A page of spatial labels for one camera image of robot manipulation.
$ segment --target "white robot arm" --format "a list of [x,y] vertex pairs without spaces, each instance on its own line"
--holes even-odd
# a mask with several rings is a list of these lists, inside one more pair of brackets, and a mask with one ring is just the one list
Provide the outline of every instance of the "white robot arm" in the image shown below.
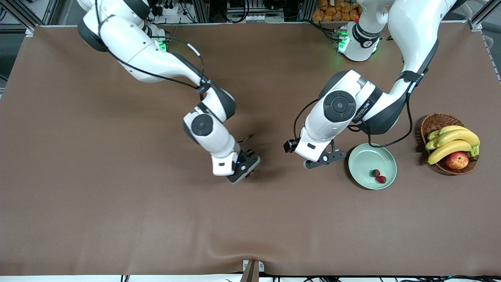
[[[82,38],[91,47],[96,46],[108,51],[139,81],[154,83],[183,76],[195,84],[196,87],[192,88],[195,88],[201,97],[205,94],[205,98],[184,117],[184,131],[210,153],[214,175],[226,176],[233,184],[245,178],[261,160],[252,150],[243,152],[239,143],[223,125],[223,122],[235,113],[234,98],[211,82],[185,58],[162,50],[158,41],[152,40],[139,27],[144,20],[138,16],[141,12],[137,8],[132,11],[128,6],[130,2],[124,0],[127,5],[117,5],[112,9],[111,6],[105,6],[106,1],[110,0],[102,0],[98,4],[100,11],[114,10],[117,14],[127,17],[109,12],[101,13],[106,17],[100,17],[102,20],[99,20],[95,6],[92,6],[79,25]],[[194,47],[190,44],[188,46],[200,56]]]
[[[438,26],[455,0],[396,0],[388,13],[385,12],[385,6],[393,1],[358,2],[367,7],[376,7],[376,13],[363,14],[358,23],[352,24],[351,30],[375,34],[376,29],[382,30],[387,21],[390,34],[402,52],[404,67],[389,93],[384,93],[353,70],[339,72],[329,80],[306,118],[299,140],[289,140],[284,144],[286,152],[295,150],[307,159],[306,168],[344,158],[344,151],[333,148],[331,153],[327,153],[325,148],[350,122],[354,122],[369,137],[371,134],[384,134],[394,126],[406,102],[408,106],[410,94],[427,72],[438,47]],[[375,20],[382,27],[370,30],[377,25],[364,26],[364,17],[370,18],[372,23]],[[349,41],[345,46],[345,55],[357,57],[356,54],[361,54],[357,57],[359,60],[367,59],[372,54],[372,48],[362,48],[363,42],[375,44],[377,40],[365,37],[363,40]]]

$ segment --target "brown tablecloth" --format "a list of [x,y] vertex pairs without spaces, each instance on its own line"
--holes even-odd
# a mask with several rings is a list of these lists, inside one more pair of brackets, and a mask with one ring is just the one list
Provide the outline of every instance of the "brown tablecloth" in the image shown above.
[[[181,27],[176,36],[236,98],[225,125],[237,139],[255,134],[245,146],[262,163],[237,186],[213,176],[209,154],[182,129],[194,90],[135,80],[76,29],[36,28],[0,100],[0,274],[235,272],[249,258],[282,275],[501,274],[501,88],[480,33],[442,24],[411,96],[415,120],[446,112],[480,136],[478,168],[440,175],[410,136],[388,148],[398,175],[382,191],[358,187],[347,161],[305,170],[282,144],[338,71],[389,91],[402,68],[393,41],[353,63],[307,24]],[[170,48],[198,65],[185,46]],[[407,127],[402,115],[373,142]],[[336,145],[366,141],[346,130]]]

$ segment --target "green led light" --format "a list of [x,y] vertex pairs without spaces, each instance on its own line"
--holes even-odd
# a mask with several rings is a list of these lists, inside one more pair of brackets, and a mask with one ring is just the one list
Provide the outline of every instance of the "green led light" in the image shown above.
[[163,41],[157,41],[155,40],[155,45],[162,51],[167,50],[167,45]]
[[350,37],[345,36],[345,38],[339,43],[339,52],[346,51],[346,47],[348,46],[349,42],[350,42]]

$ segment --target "banana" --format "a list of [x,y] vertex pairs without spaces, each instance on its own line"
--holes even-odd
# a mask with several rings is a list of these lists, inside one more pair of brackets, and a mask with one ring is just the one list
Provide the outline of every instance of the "banana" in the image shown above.
[[428,141],[432,141],[433,139],[437,138],[438,137],[438,132],[440,130],[435,130],[434,132],[430,133],[428,135]]
[[438,131],[438,135],[440,136],[440,135],[442,135],[442,134],[446,133],[447,131],[456,130],[456,129],[464,129],[464,130],[468,130],[468,131],[470,131],[468,128],[463,127],[463,126],[459,126],[459,125],[449,125],[449,126],[446,126],[446,127],[442,128],[442,129],[440,129],[440,130]]
[[431,151],[433,149],[436,149],[437,148],[436,141],[437,141],[437,139],[433,139],[433,140],[429,141],[428,143],[426,143],[426,146],[424,146],[424,148],[427,151]]
[[439,148],[437,148],[431,155],[428,157],[428,163],[430,165],[436,164],[438,161],[443,159],[448,154],[453,152],[463,151],[463,152],[471,152],[471,145],[463,140],[454,140],[451,141]]
[[466,127],[462,127],[462,126],[459,126],[459,125],[449,125],[449,126],[446,126],[442,129],[439,129],[439,130],[435,130],[434,132],[430,133],[428,135],[428,141],[431,141],[433,139],[436,139],[438,138],[440,135],[448,132],[448,131],[451,131],[451,130],[456,130],[456,129],[464,129],[464,130],[468,130],[470,131],[468,128]]
[[472,147],[480,144],[480,140],[478,139],[478,136],[475,133],[469,130],[455,129],[441,134],[436,139],[435,145],[437,147],[440,147],[453,140],[464,140],[468,142]]
[[472,146],[472,149],[473,149],[473,156],[474,157],[476,155],[479,155],[480,154],[480,143],[478,143],[478,145],[476,145],[476,146]]

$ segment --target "wicker basket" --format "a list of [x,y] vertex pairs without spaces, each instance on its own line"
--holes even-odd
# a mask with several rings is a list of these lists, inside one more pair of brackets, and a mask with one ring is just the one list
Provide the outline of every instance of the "wicker basket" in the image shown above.
[[[464,124],[457,119],[455,116],[447,114],[447,113],[434,113],[427,116],[423,123],[421,124],[421,137],[423,138],[423,142],[426,144],[428,142],[427,137],[430,133],[435,130],[442,129],[449,125],[460,125],[464,126]],[[449,174],[449,175],[463,175],[470,173],[473,171],[478,165],[478,161],[470,162],[464,169],[461,170],[453,170],[445,165],[445,161],[442,159],[438,163],[435,164],[440,170]]]

